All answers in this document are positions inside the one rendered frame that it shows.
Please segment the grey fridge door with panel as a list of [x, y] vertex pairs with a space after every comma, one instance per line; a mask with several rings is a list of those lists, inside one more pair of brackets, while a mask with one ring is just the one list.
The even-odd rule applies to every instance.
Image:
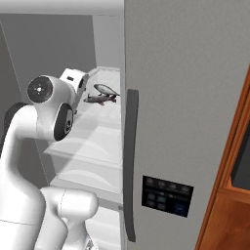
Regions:
[[[250, 0], [125, 0], [125, 43], [139, 92], [128, 249], [194, 250], [250, 65]], [[191, 186], [187, 217], [143, 206], [145, 176]]]

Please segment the grey fridge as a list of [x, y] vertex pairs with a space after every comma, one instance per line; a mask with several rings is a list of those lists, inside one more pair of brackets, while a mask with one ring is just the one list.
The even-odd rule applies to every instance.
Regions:
[[[50, 74], [41, 75], [59, 78], [65, 69], [70, 68], [81, 70], [90, 78], [90, 71], [98, 66], [120, 69], [121, 125], [116, 126], [107, 122], [99, 124], [94, 119], [75, 120], [75, 114], [71, 128], [71, 130], [93, 130], [98, 126], [104, 126], [121, 131], [122, 191], [120, 193], [61, 180], [55, 165], [63, 164], [64, 160], [53, 160], [50, 154], [45, 153], [48, 146], [56, 142], [37, 141], [45, 141], [48, 144], [42, 150], [41, 158], [45, 161], [45, 158], [50, 156], [52, 160], [50, 167], [55, 171], [55, 176], [47, 187], [90, 191], [97, 196], [98, 209], [101, 204], [117, 203], [123, 211], [124, 126], [129, 90], [126, 86], [125, 0], [0, 0], [0, 17], [2, 15], [11, 17], [29, 15], [33, 18], [38, 17], [41, 21], [46, 30], [44, 43], [41, 46], [48, 52], [46, 63], [52, 68]], [[15, 103], [22, 102], [1, 21], [0, 101], [7, 109]], [[185, 218], [188, 216], [192, 195], [193, 188], [189, 185], [151, 176], [143, 178], [142, 204], [147, 208]], [[128, 245], [132, 242], [127, 237], [124, 211], [123, 229], [125, 247], [129, 250]]]

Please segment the grey oval fish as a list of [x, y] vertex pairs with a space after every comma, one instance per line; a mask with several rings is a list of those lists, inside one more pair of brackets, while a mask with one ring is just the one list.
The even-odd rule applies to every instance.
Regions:
[[102, 94], [110, 96], [118, 96], [118, 93], [116, 93], [114, 90], [112, 90], [110, 87], [106, 86], [105, 84], [95, 84], [94, 87]]

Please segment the white fridge shelf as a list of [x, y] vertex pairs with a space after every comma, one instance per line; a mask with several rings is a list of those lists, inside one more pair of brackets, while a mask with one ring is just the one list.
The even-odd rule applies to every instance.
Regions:
[[[88, 96], [97, 96], [100, 92], [94, 87], [95, 84], [104, 84], [117, 93], [116, 102], [107, 101], [104, 105], [85, 103]], [[83, 93], [75, 120], [94, 119], [99, 124], [103, 122], [121, 125], [121, 97], [120, 97], [120, 69], [116, 67], [98, 66], [90, 71], [90, 78]]]

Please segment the plain grey fridge door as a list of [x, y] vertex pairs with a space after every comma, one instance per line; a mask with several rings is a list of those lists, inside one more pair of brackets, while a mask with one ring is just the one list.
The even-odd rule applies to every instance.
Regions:
[[[2, 15], [0, 21], [6, 38], [10, 59], [21, 91], [21, 100], [29, 104], [26, 89], [35, 76], [50, 74], [51, 67], [46, 62], [48, 52], [44, 43], [46, 30], [38, 17], [29, 15]], [[45, 141], [26, 139], [22, 143], [20, 171], [21, 175], [37, 188], [46, 187], [55, 176], [51, 169], [51, 157], [42, 160], [42, 150], [48, 144]]]

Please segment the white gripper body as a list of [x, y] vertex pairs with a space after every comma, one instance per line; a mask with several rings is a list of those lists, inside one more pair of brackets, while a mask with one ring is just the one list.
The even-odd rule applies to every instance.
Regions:
[[77, 88], [77, 93], [76, 93], [76, 96], [75, 96], [75, 99], [74, 99], [74, 103], [72, 105], [72, 109], [74, 112], [77, 112], [77, 107], [80, 103], [80, 100], [81, 100], [81, 97], [83, 95], [83, 93], [86, 91], [86, 84], [88, 82], [88, 79], [89, 79], [89, 75], [88, 74], [85, 74], [79, 84], [78, 84], [78, 88]]

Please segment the brown wooden cabinet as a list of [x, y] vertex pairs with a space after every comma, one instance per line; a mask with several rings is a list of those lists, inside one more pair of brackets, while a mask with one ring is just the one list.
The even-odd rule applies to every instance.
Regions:
[[250, 64], [194, 250], [250, 250], [250, 190], [231, 172], [250, 123]]

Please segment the black built-in oven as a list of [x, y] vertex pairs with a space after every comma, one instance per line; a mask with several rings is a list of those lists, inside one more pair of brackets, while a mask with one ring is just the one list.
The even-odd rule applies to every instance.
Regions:
[[250, 190], [250, 121], [230, 176], [235, 188]]

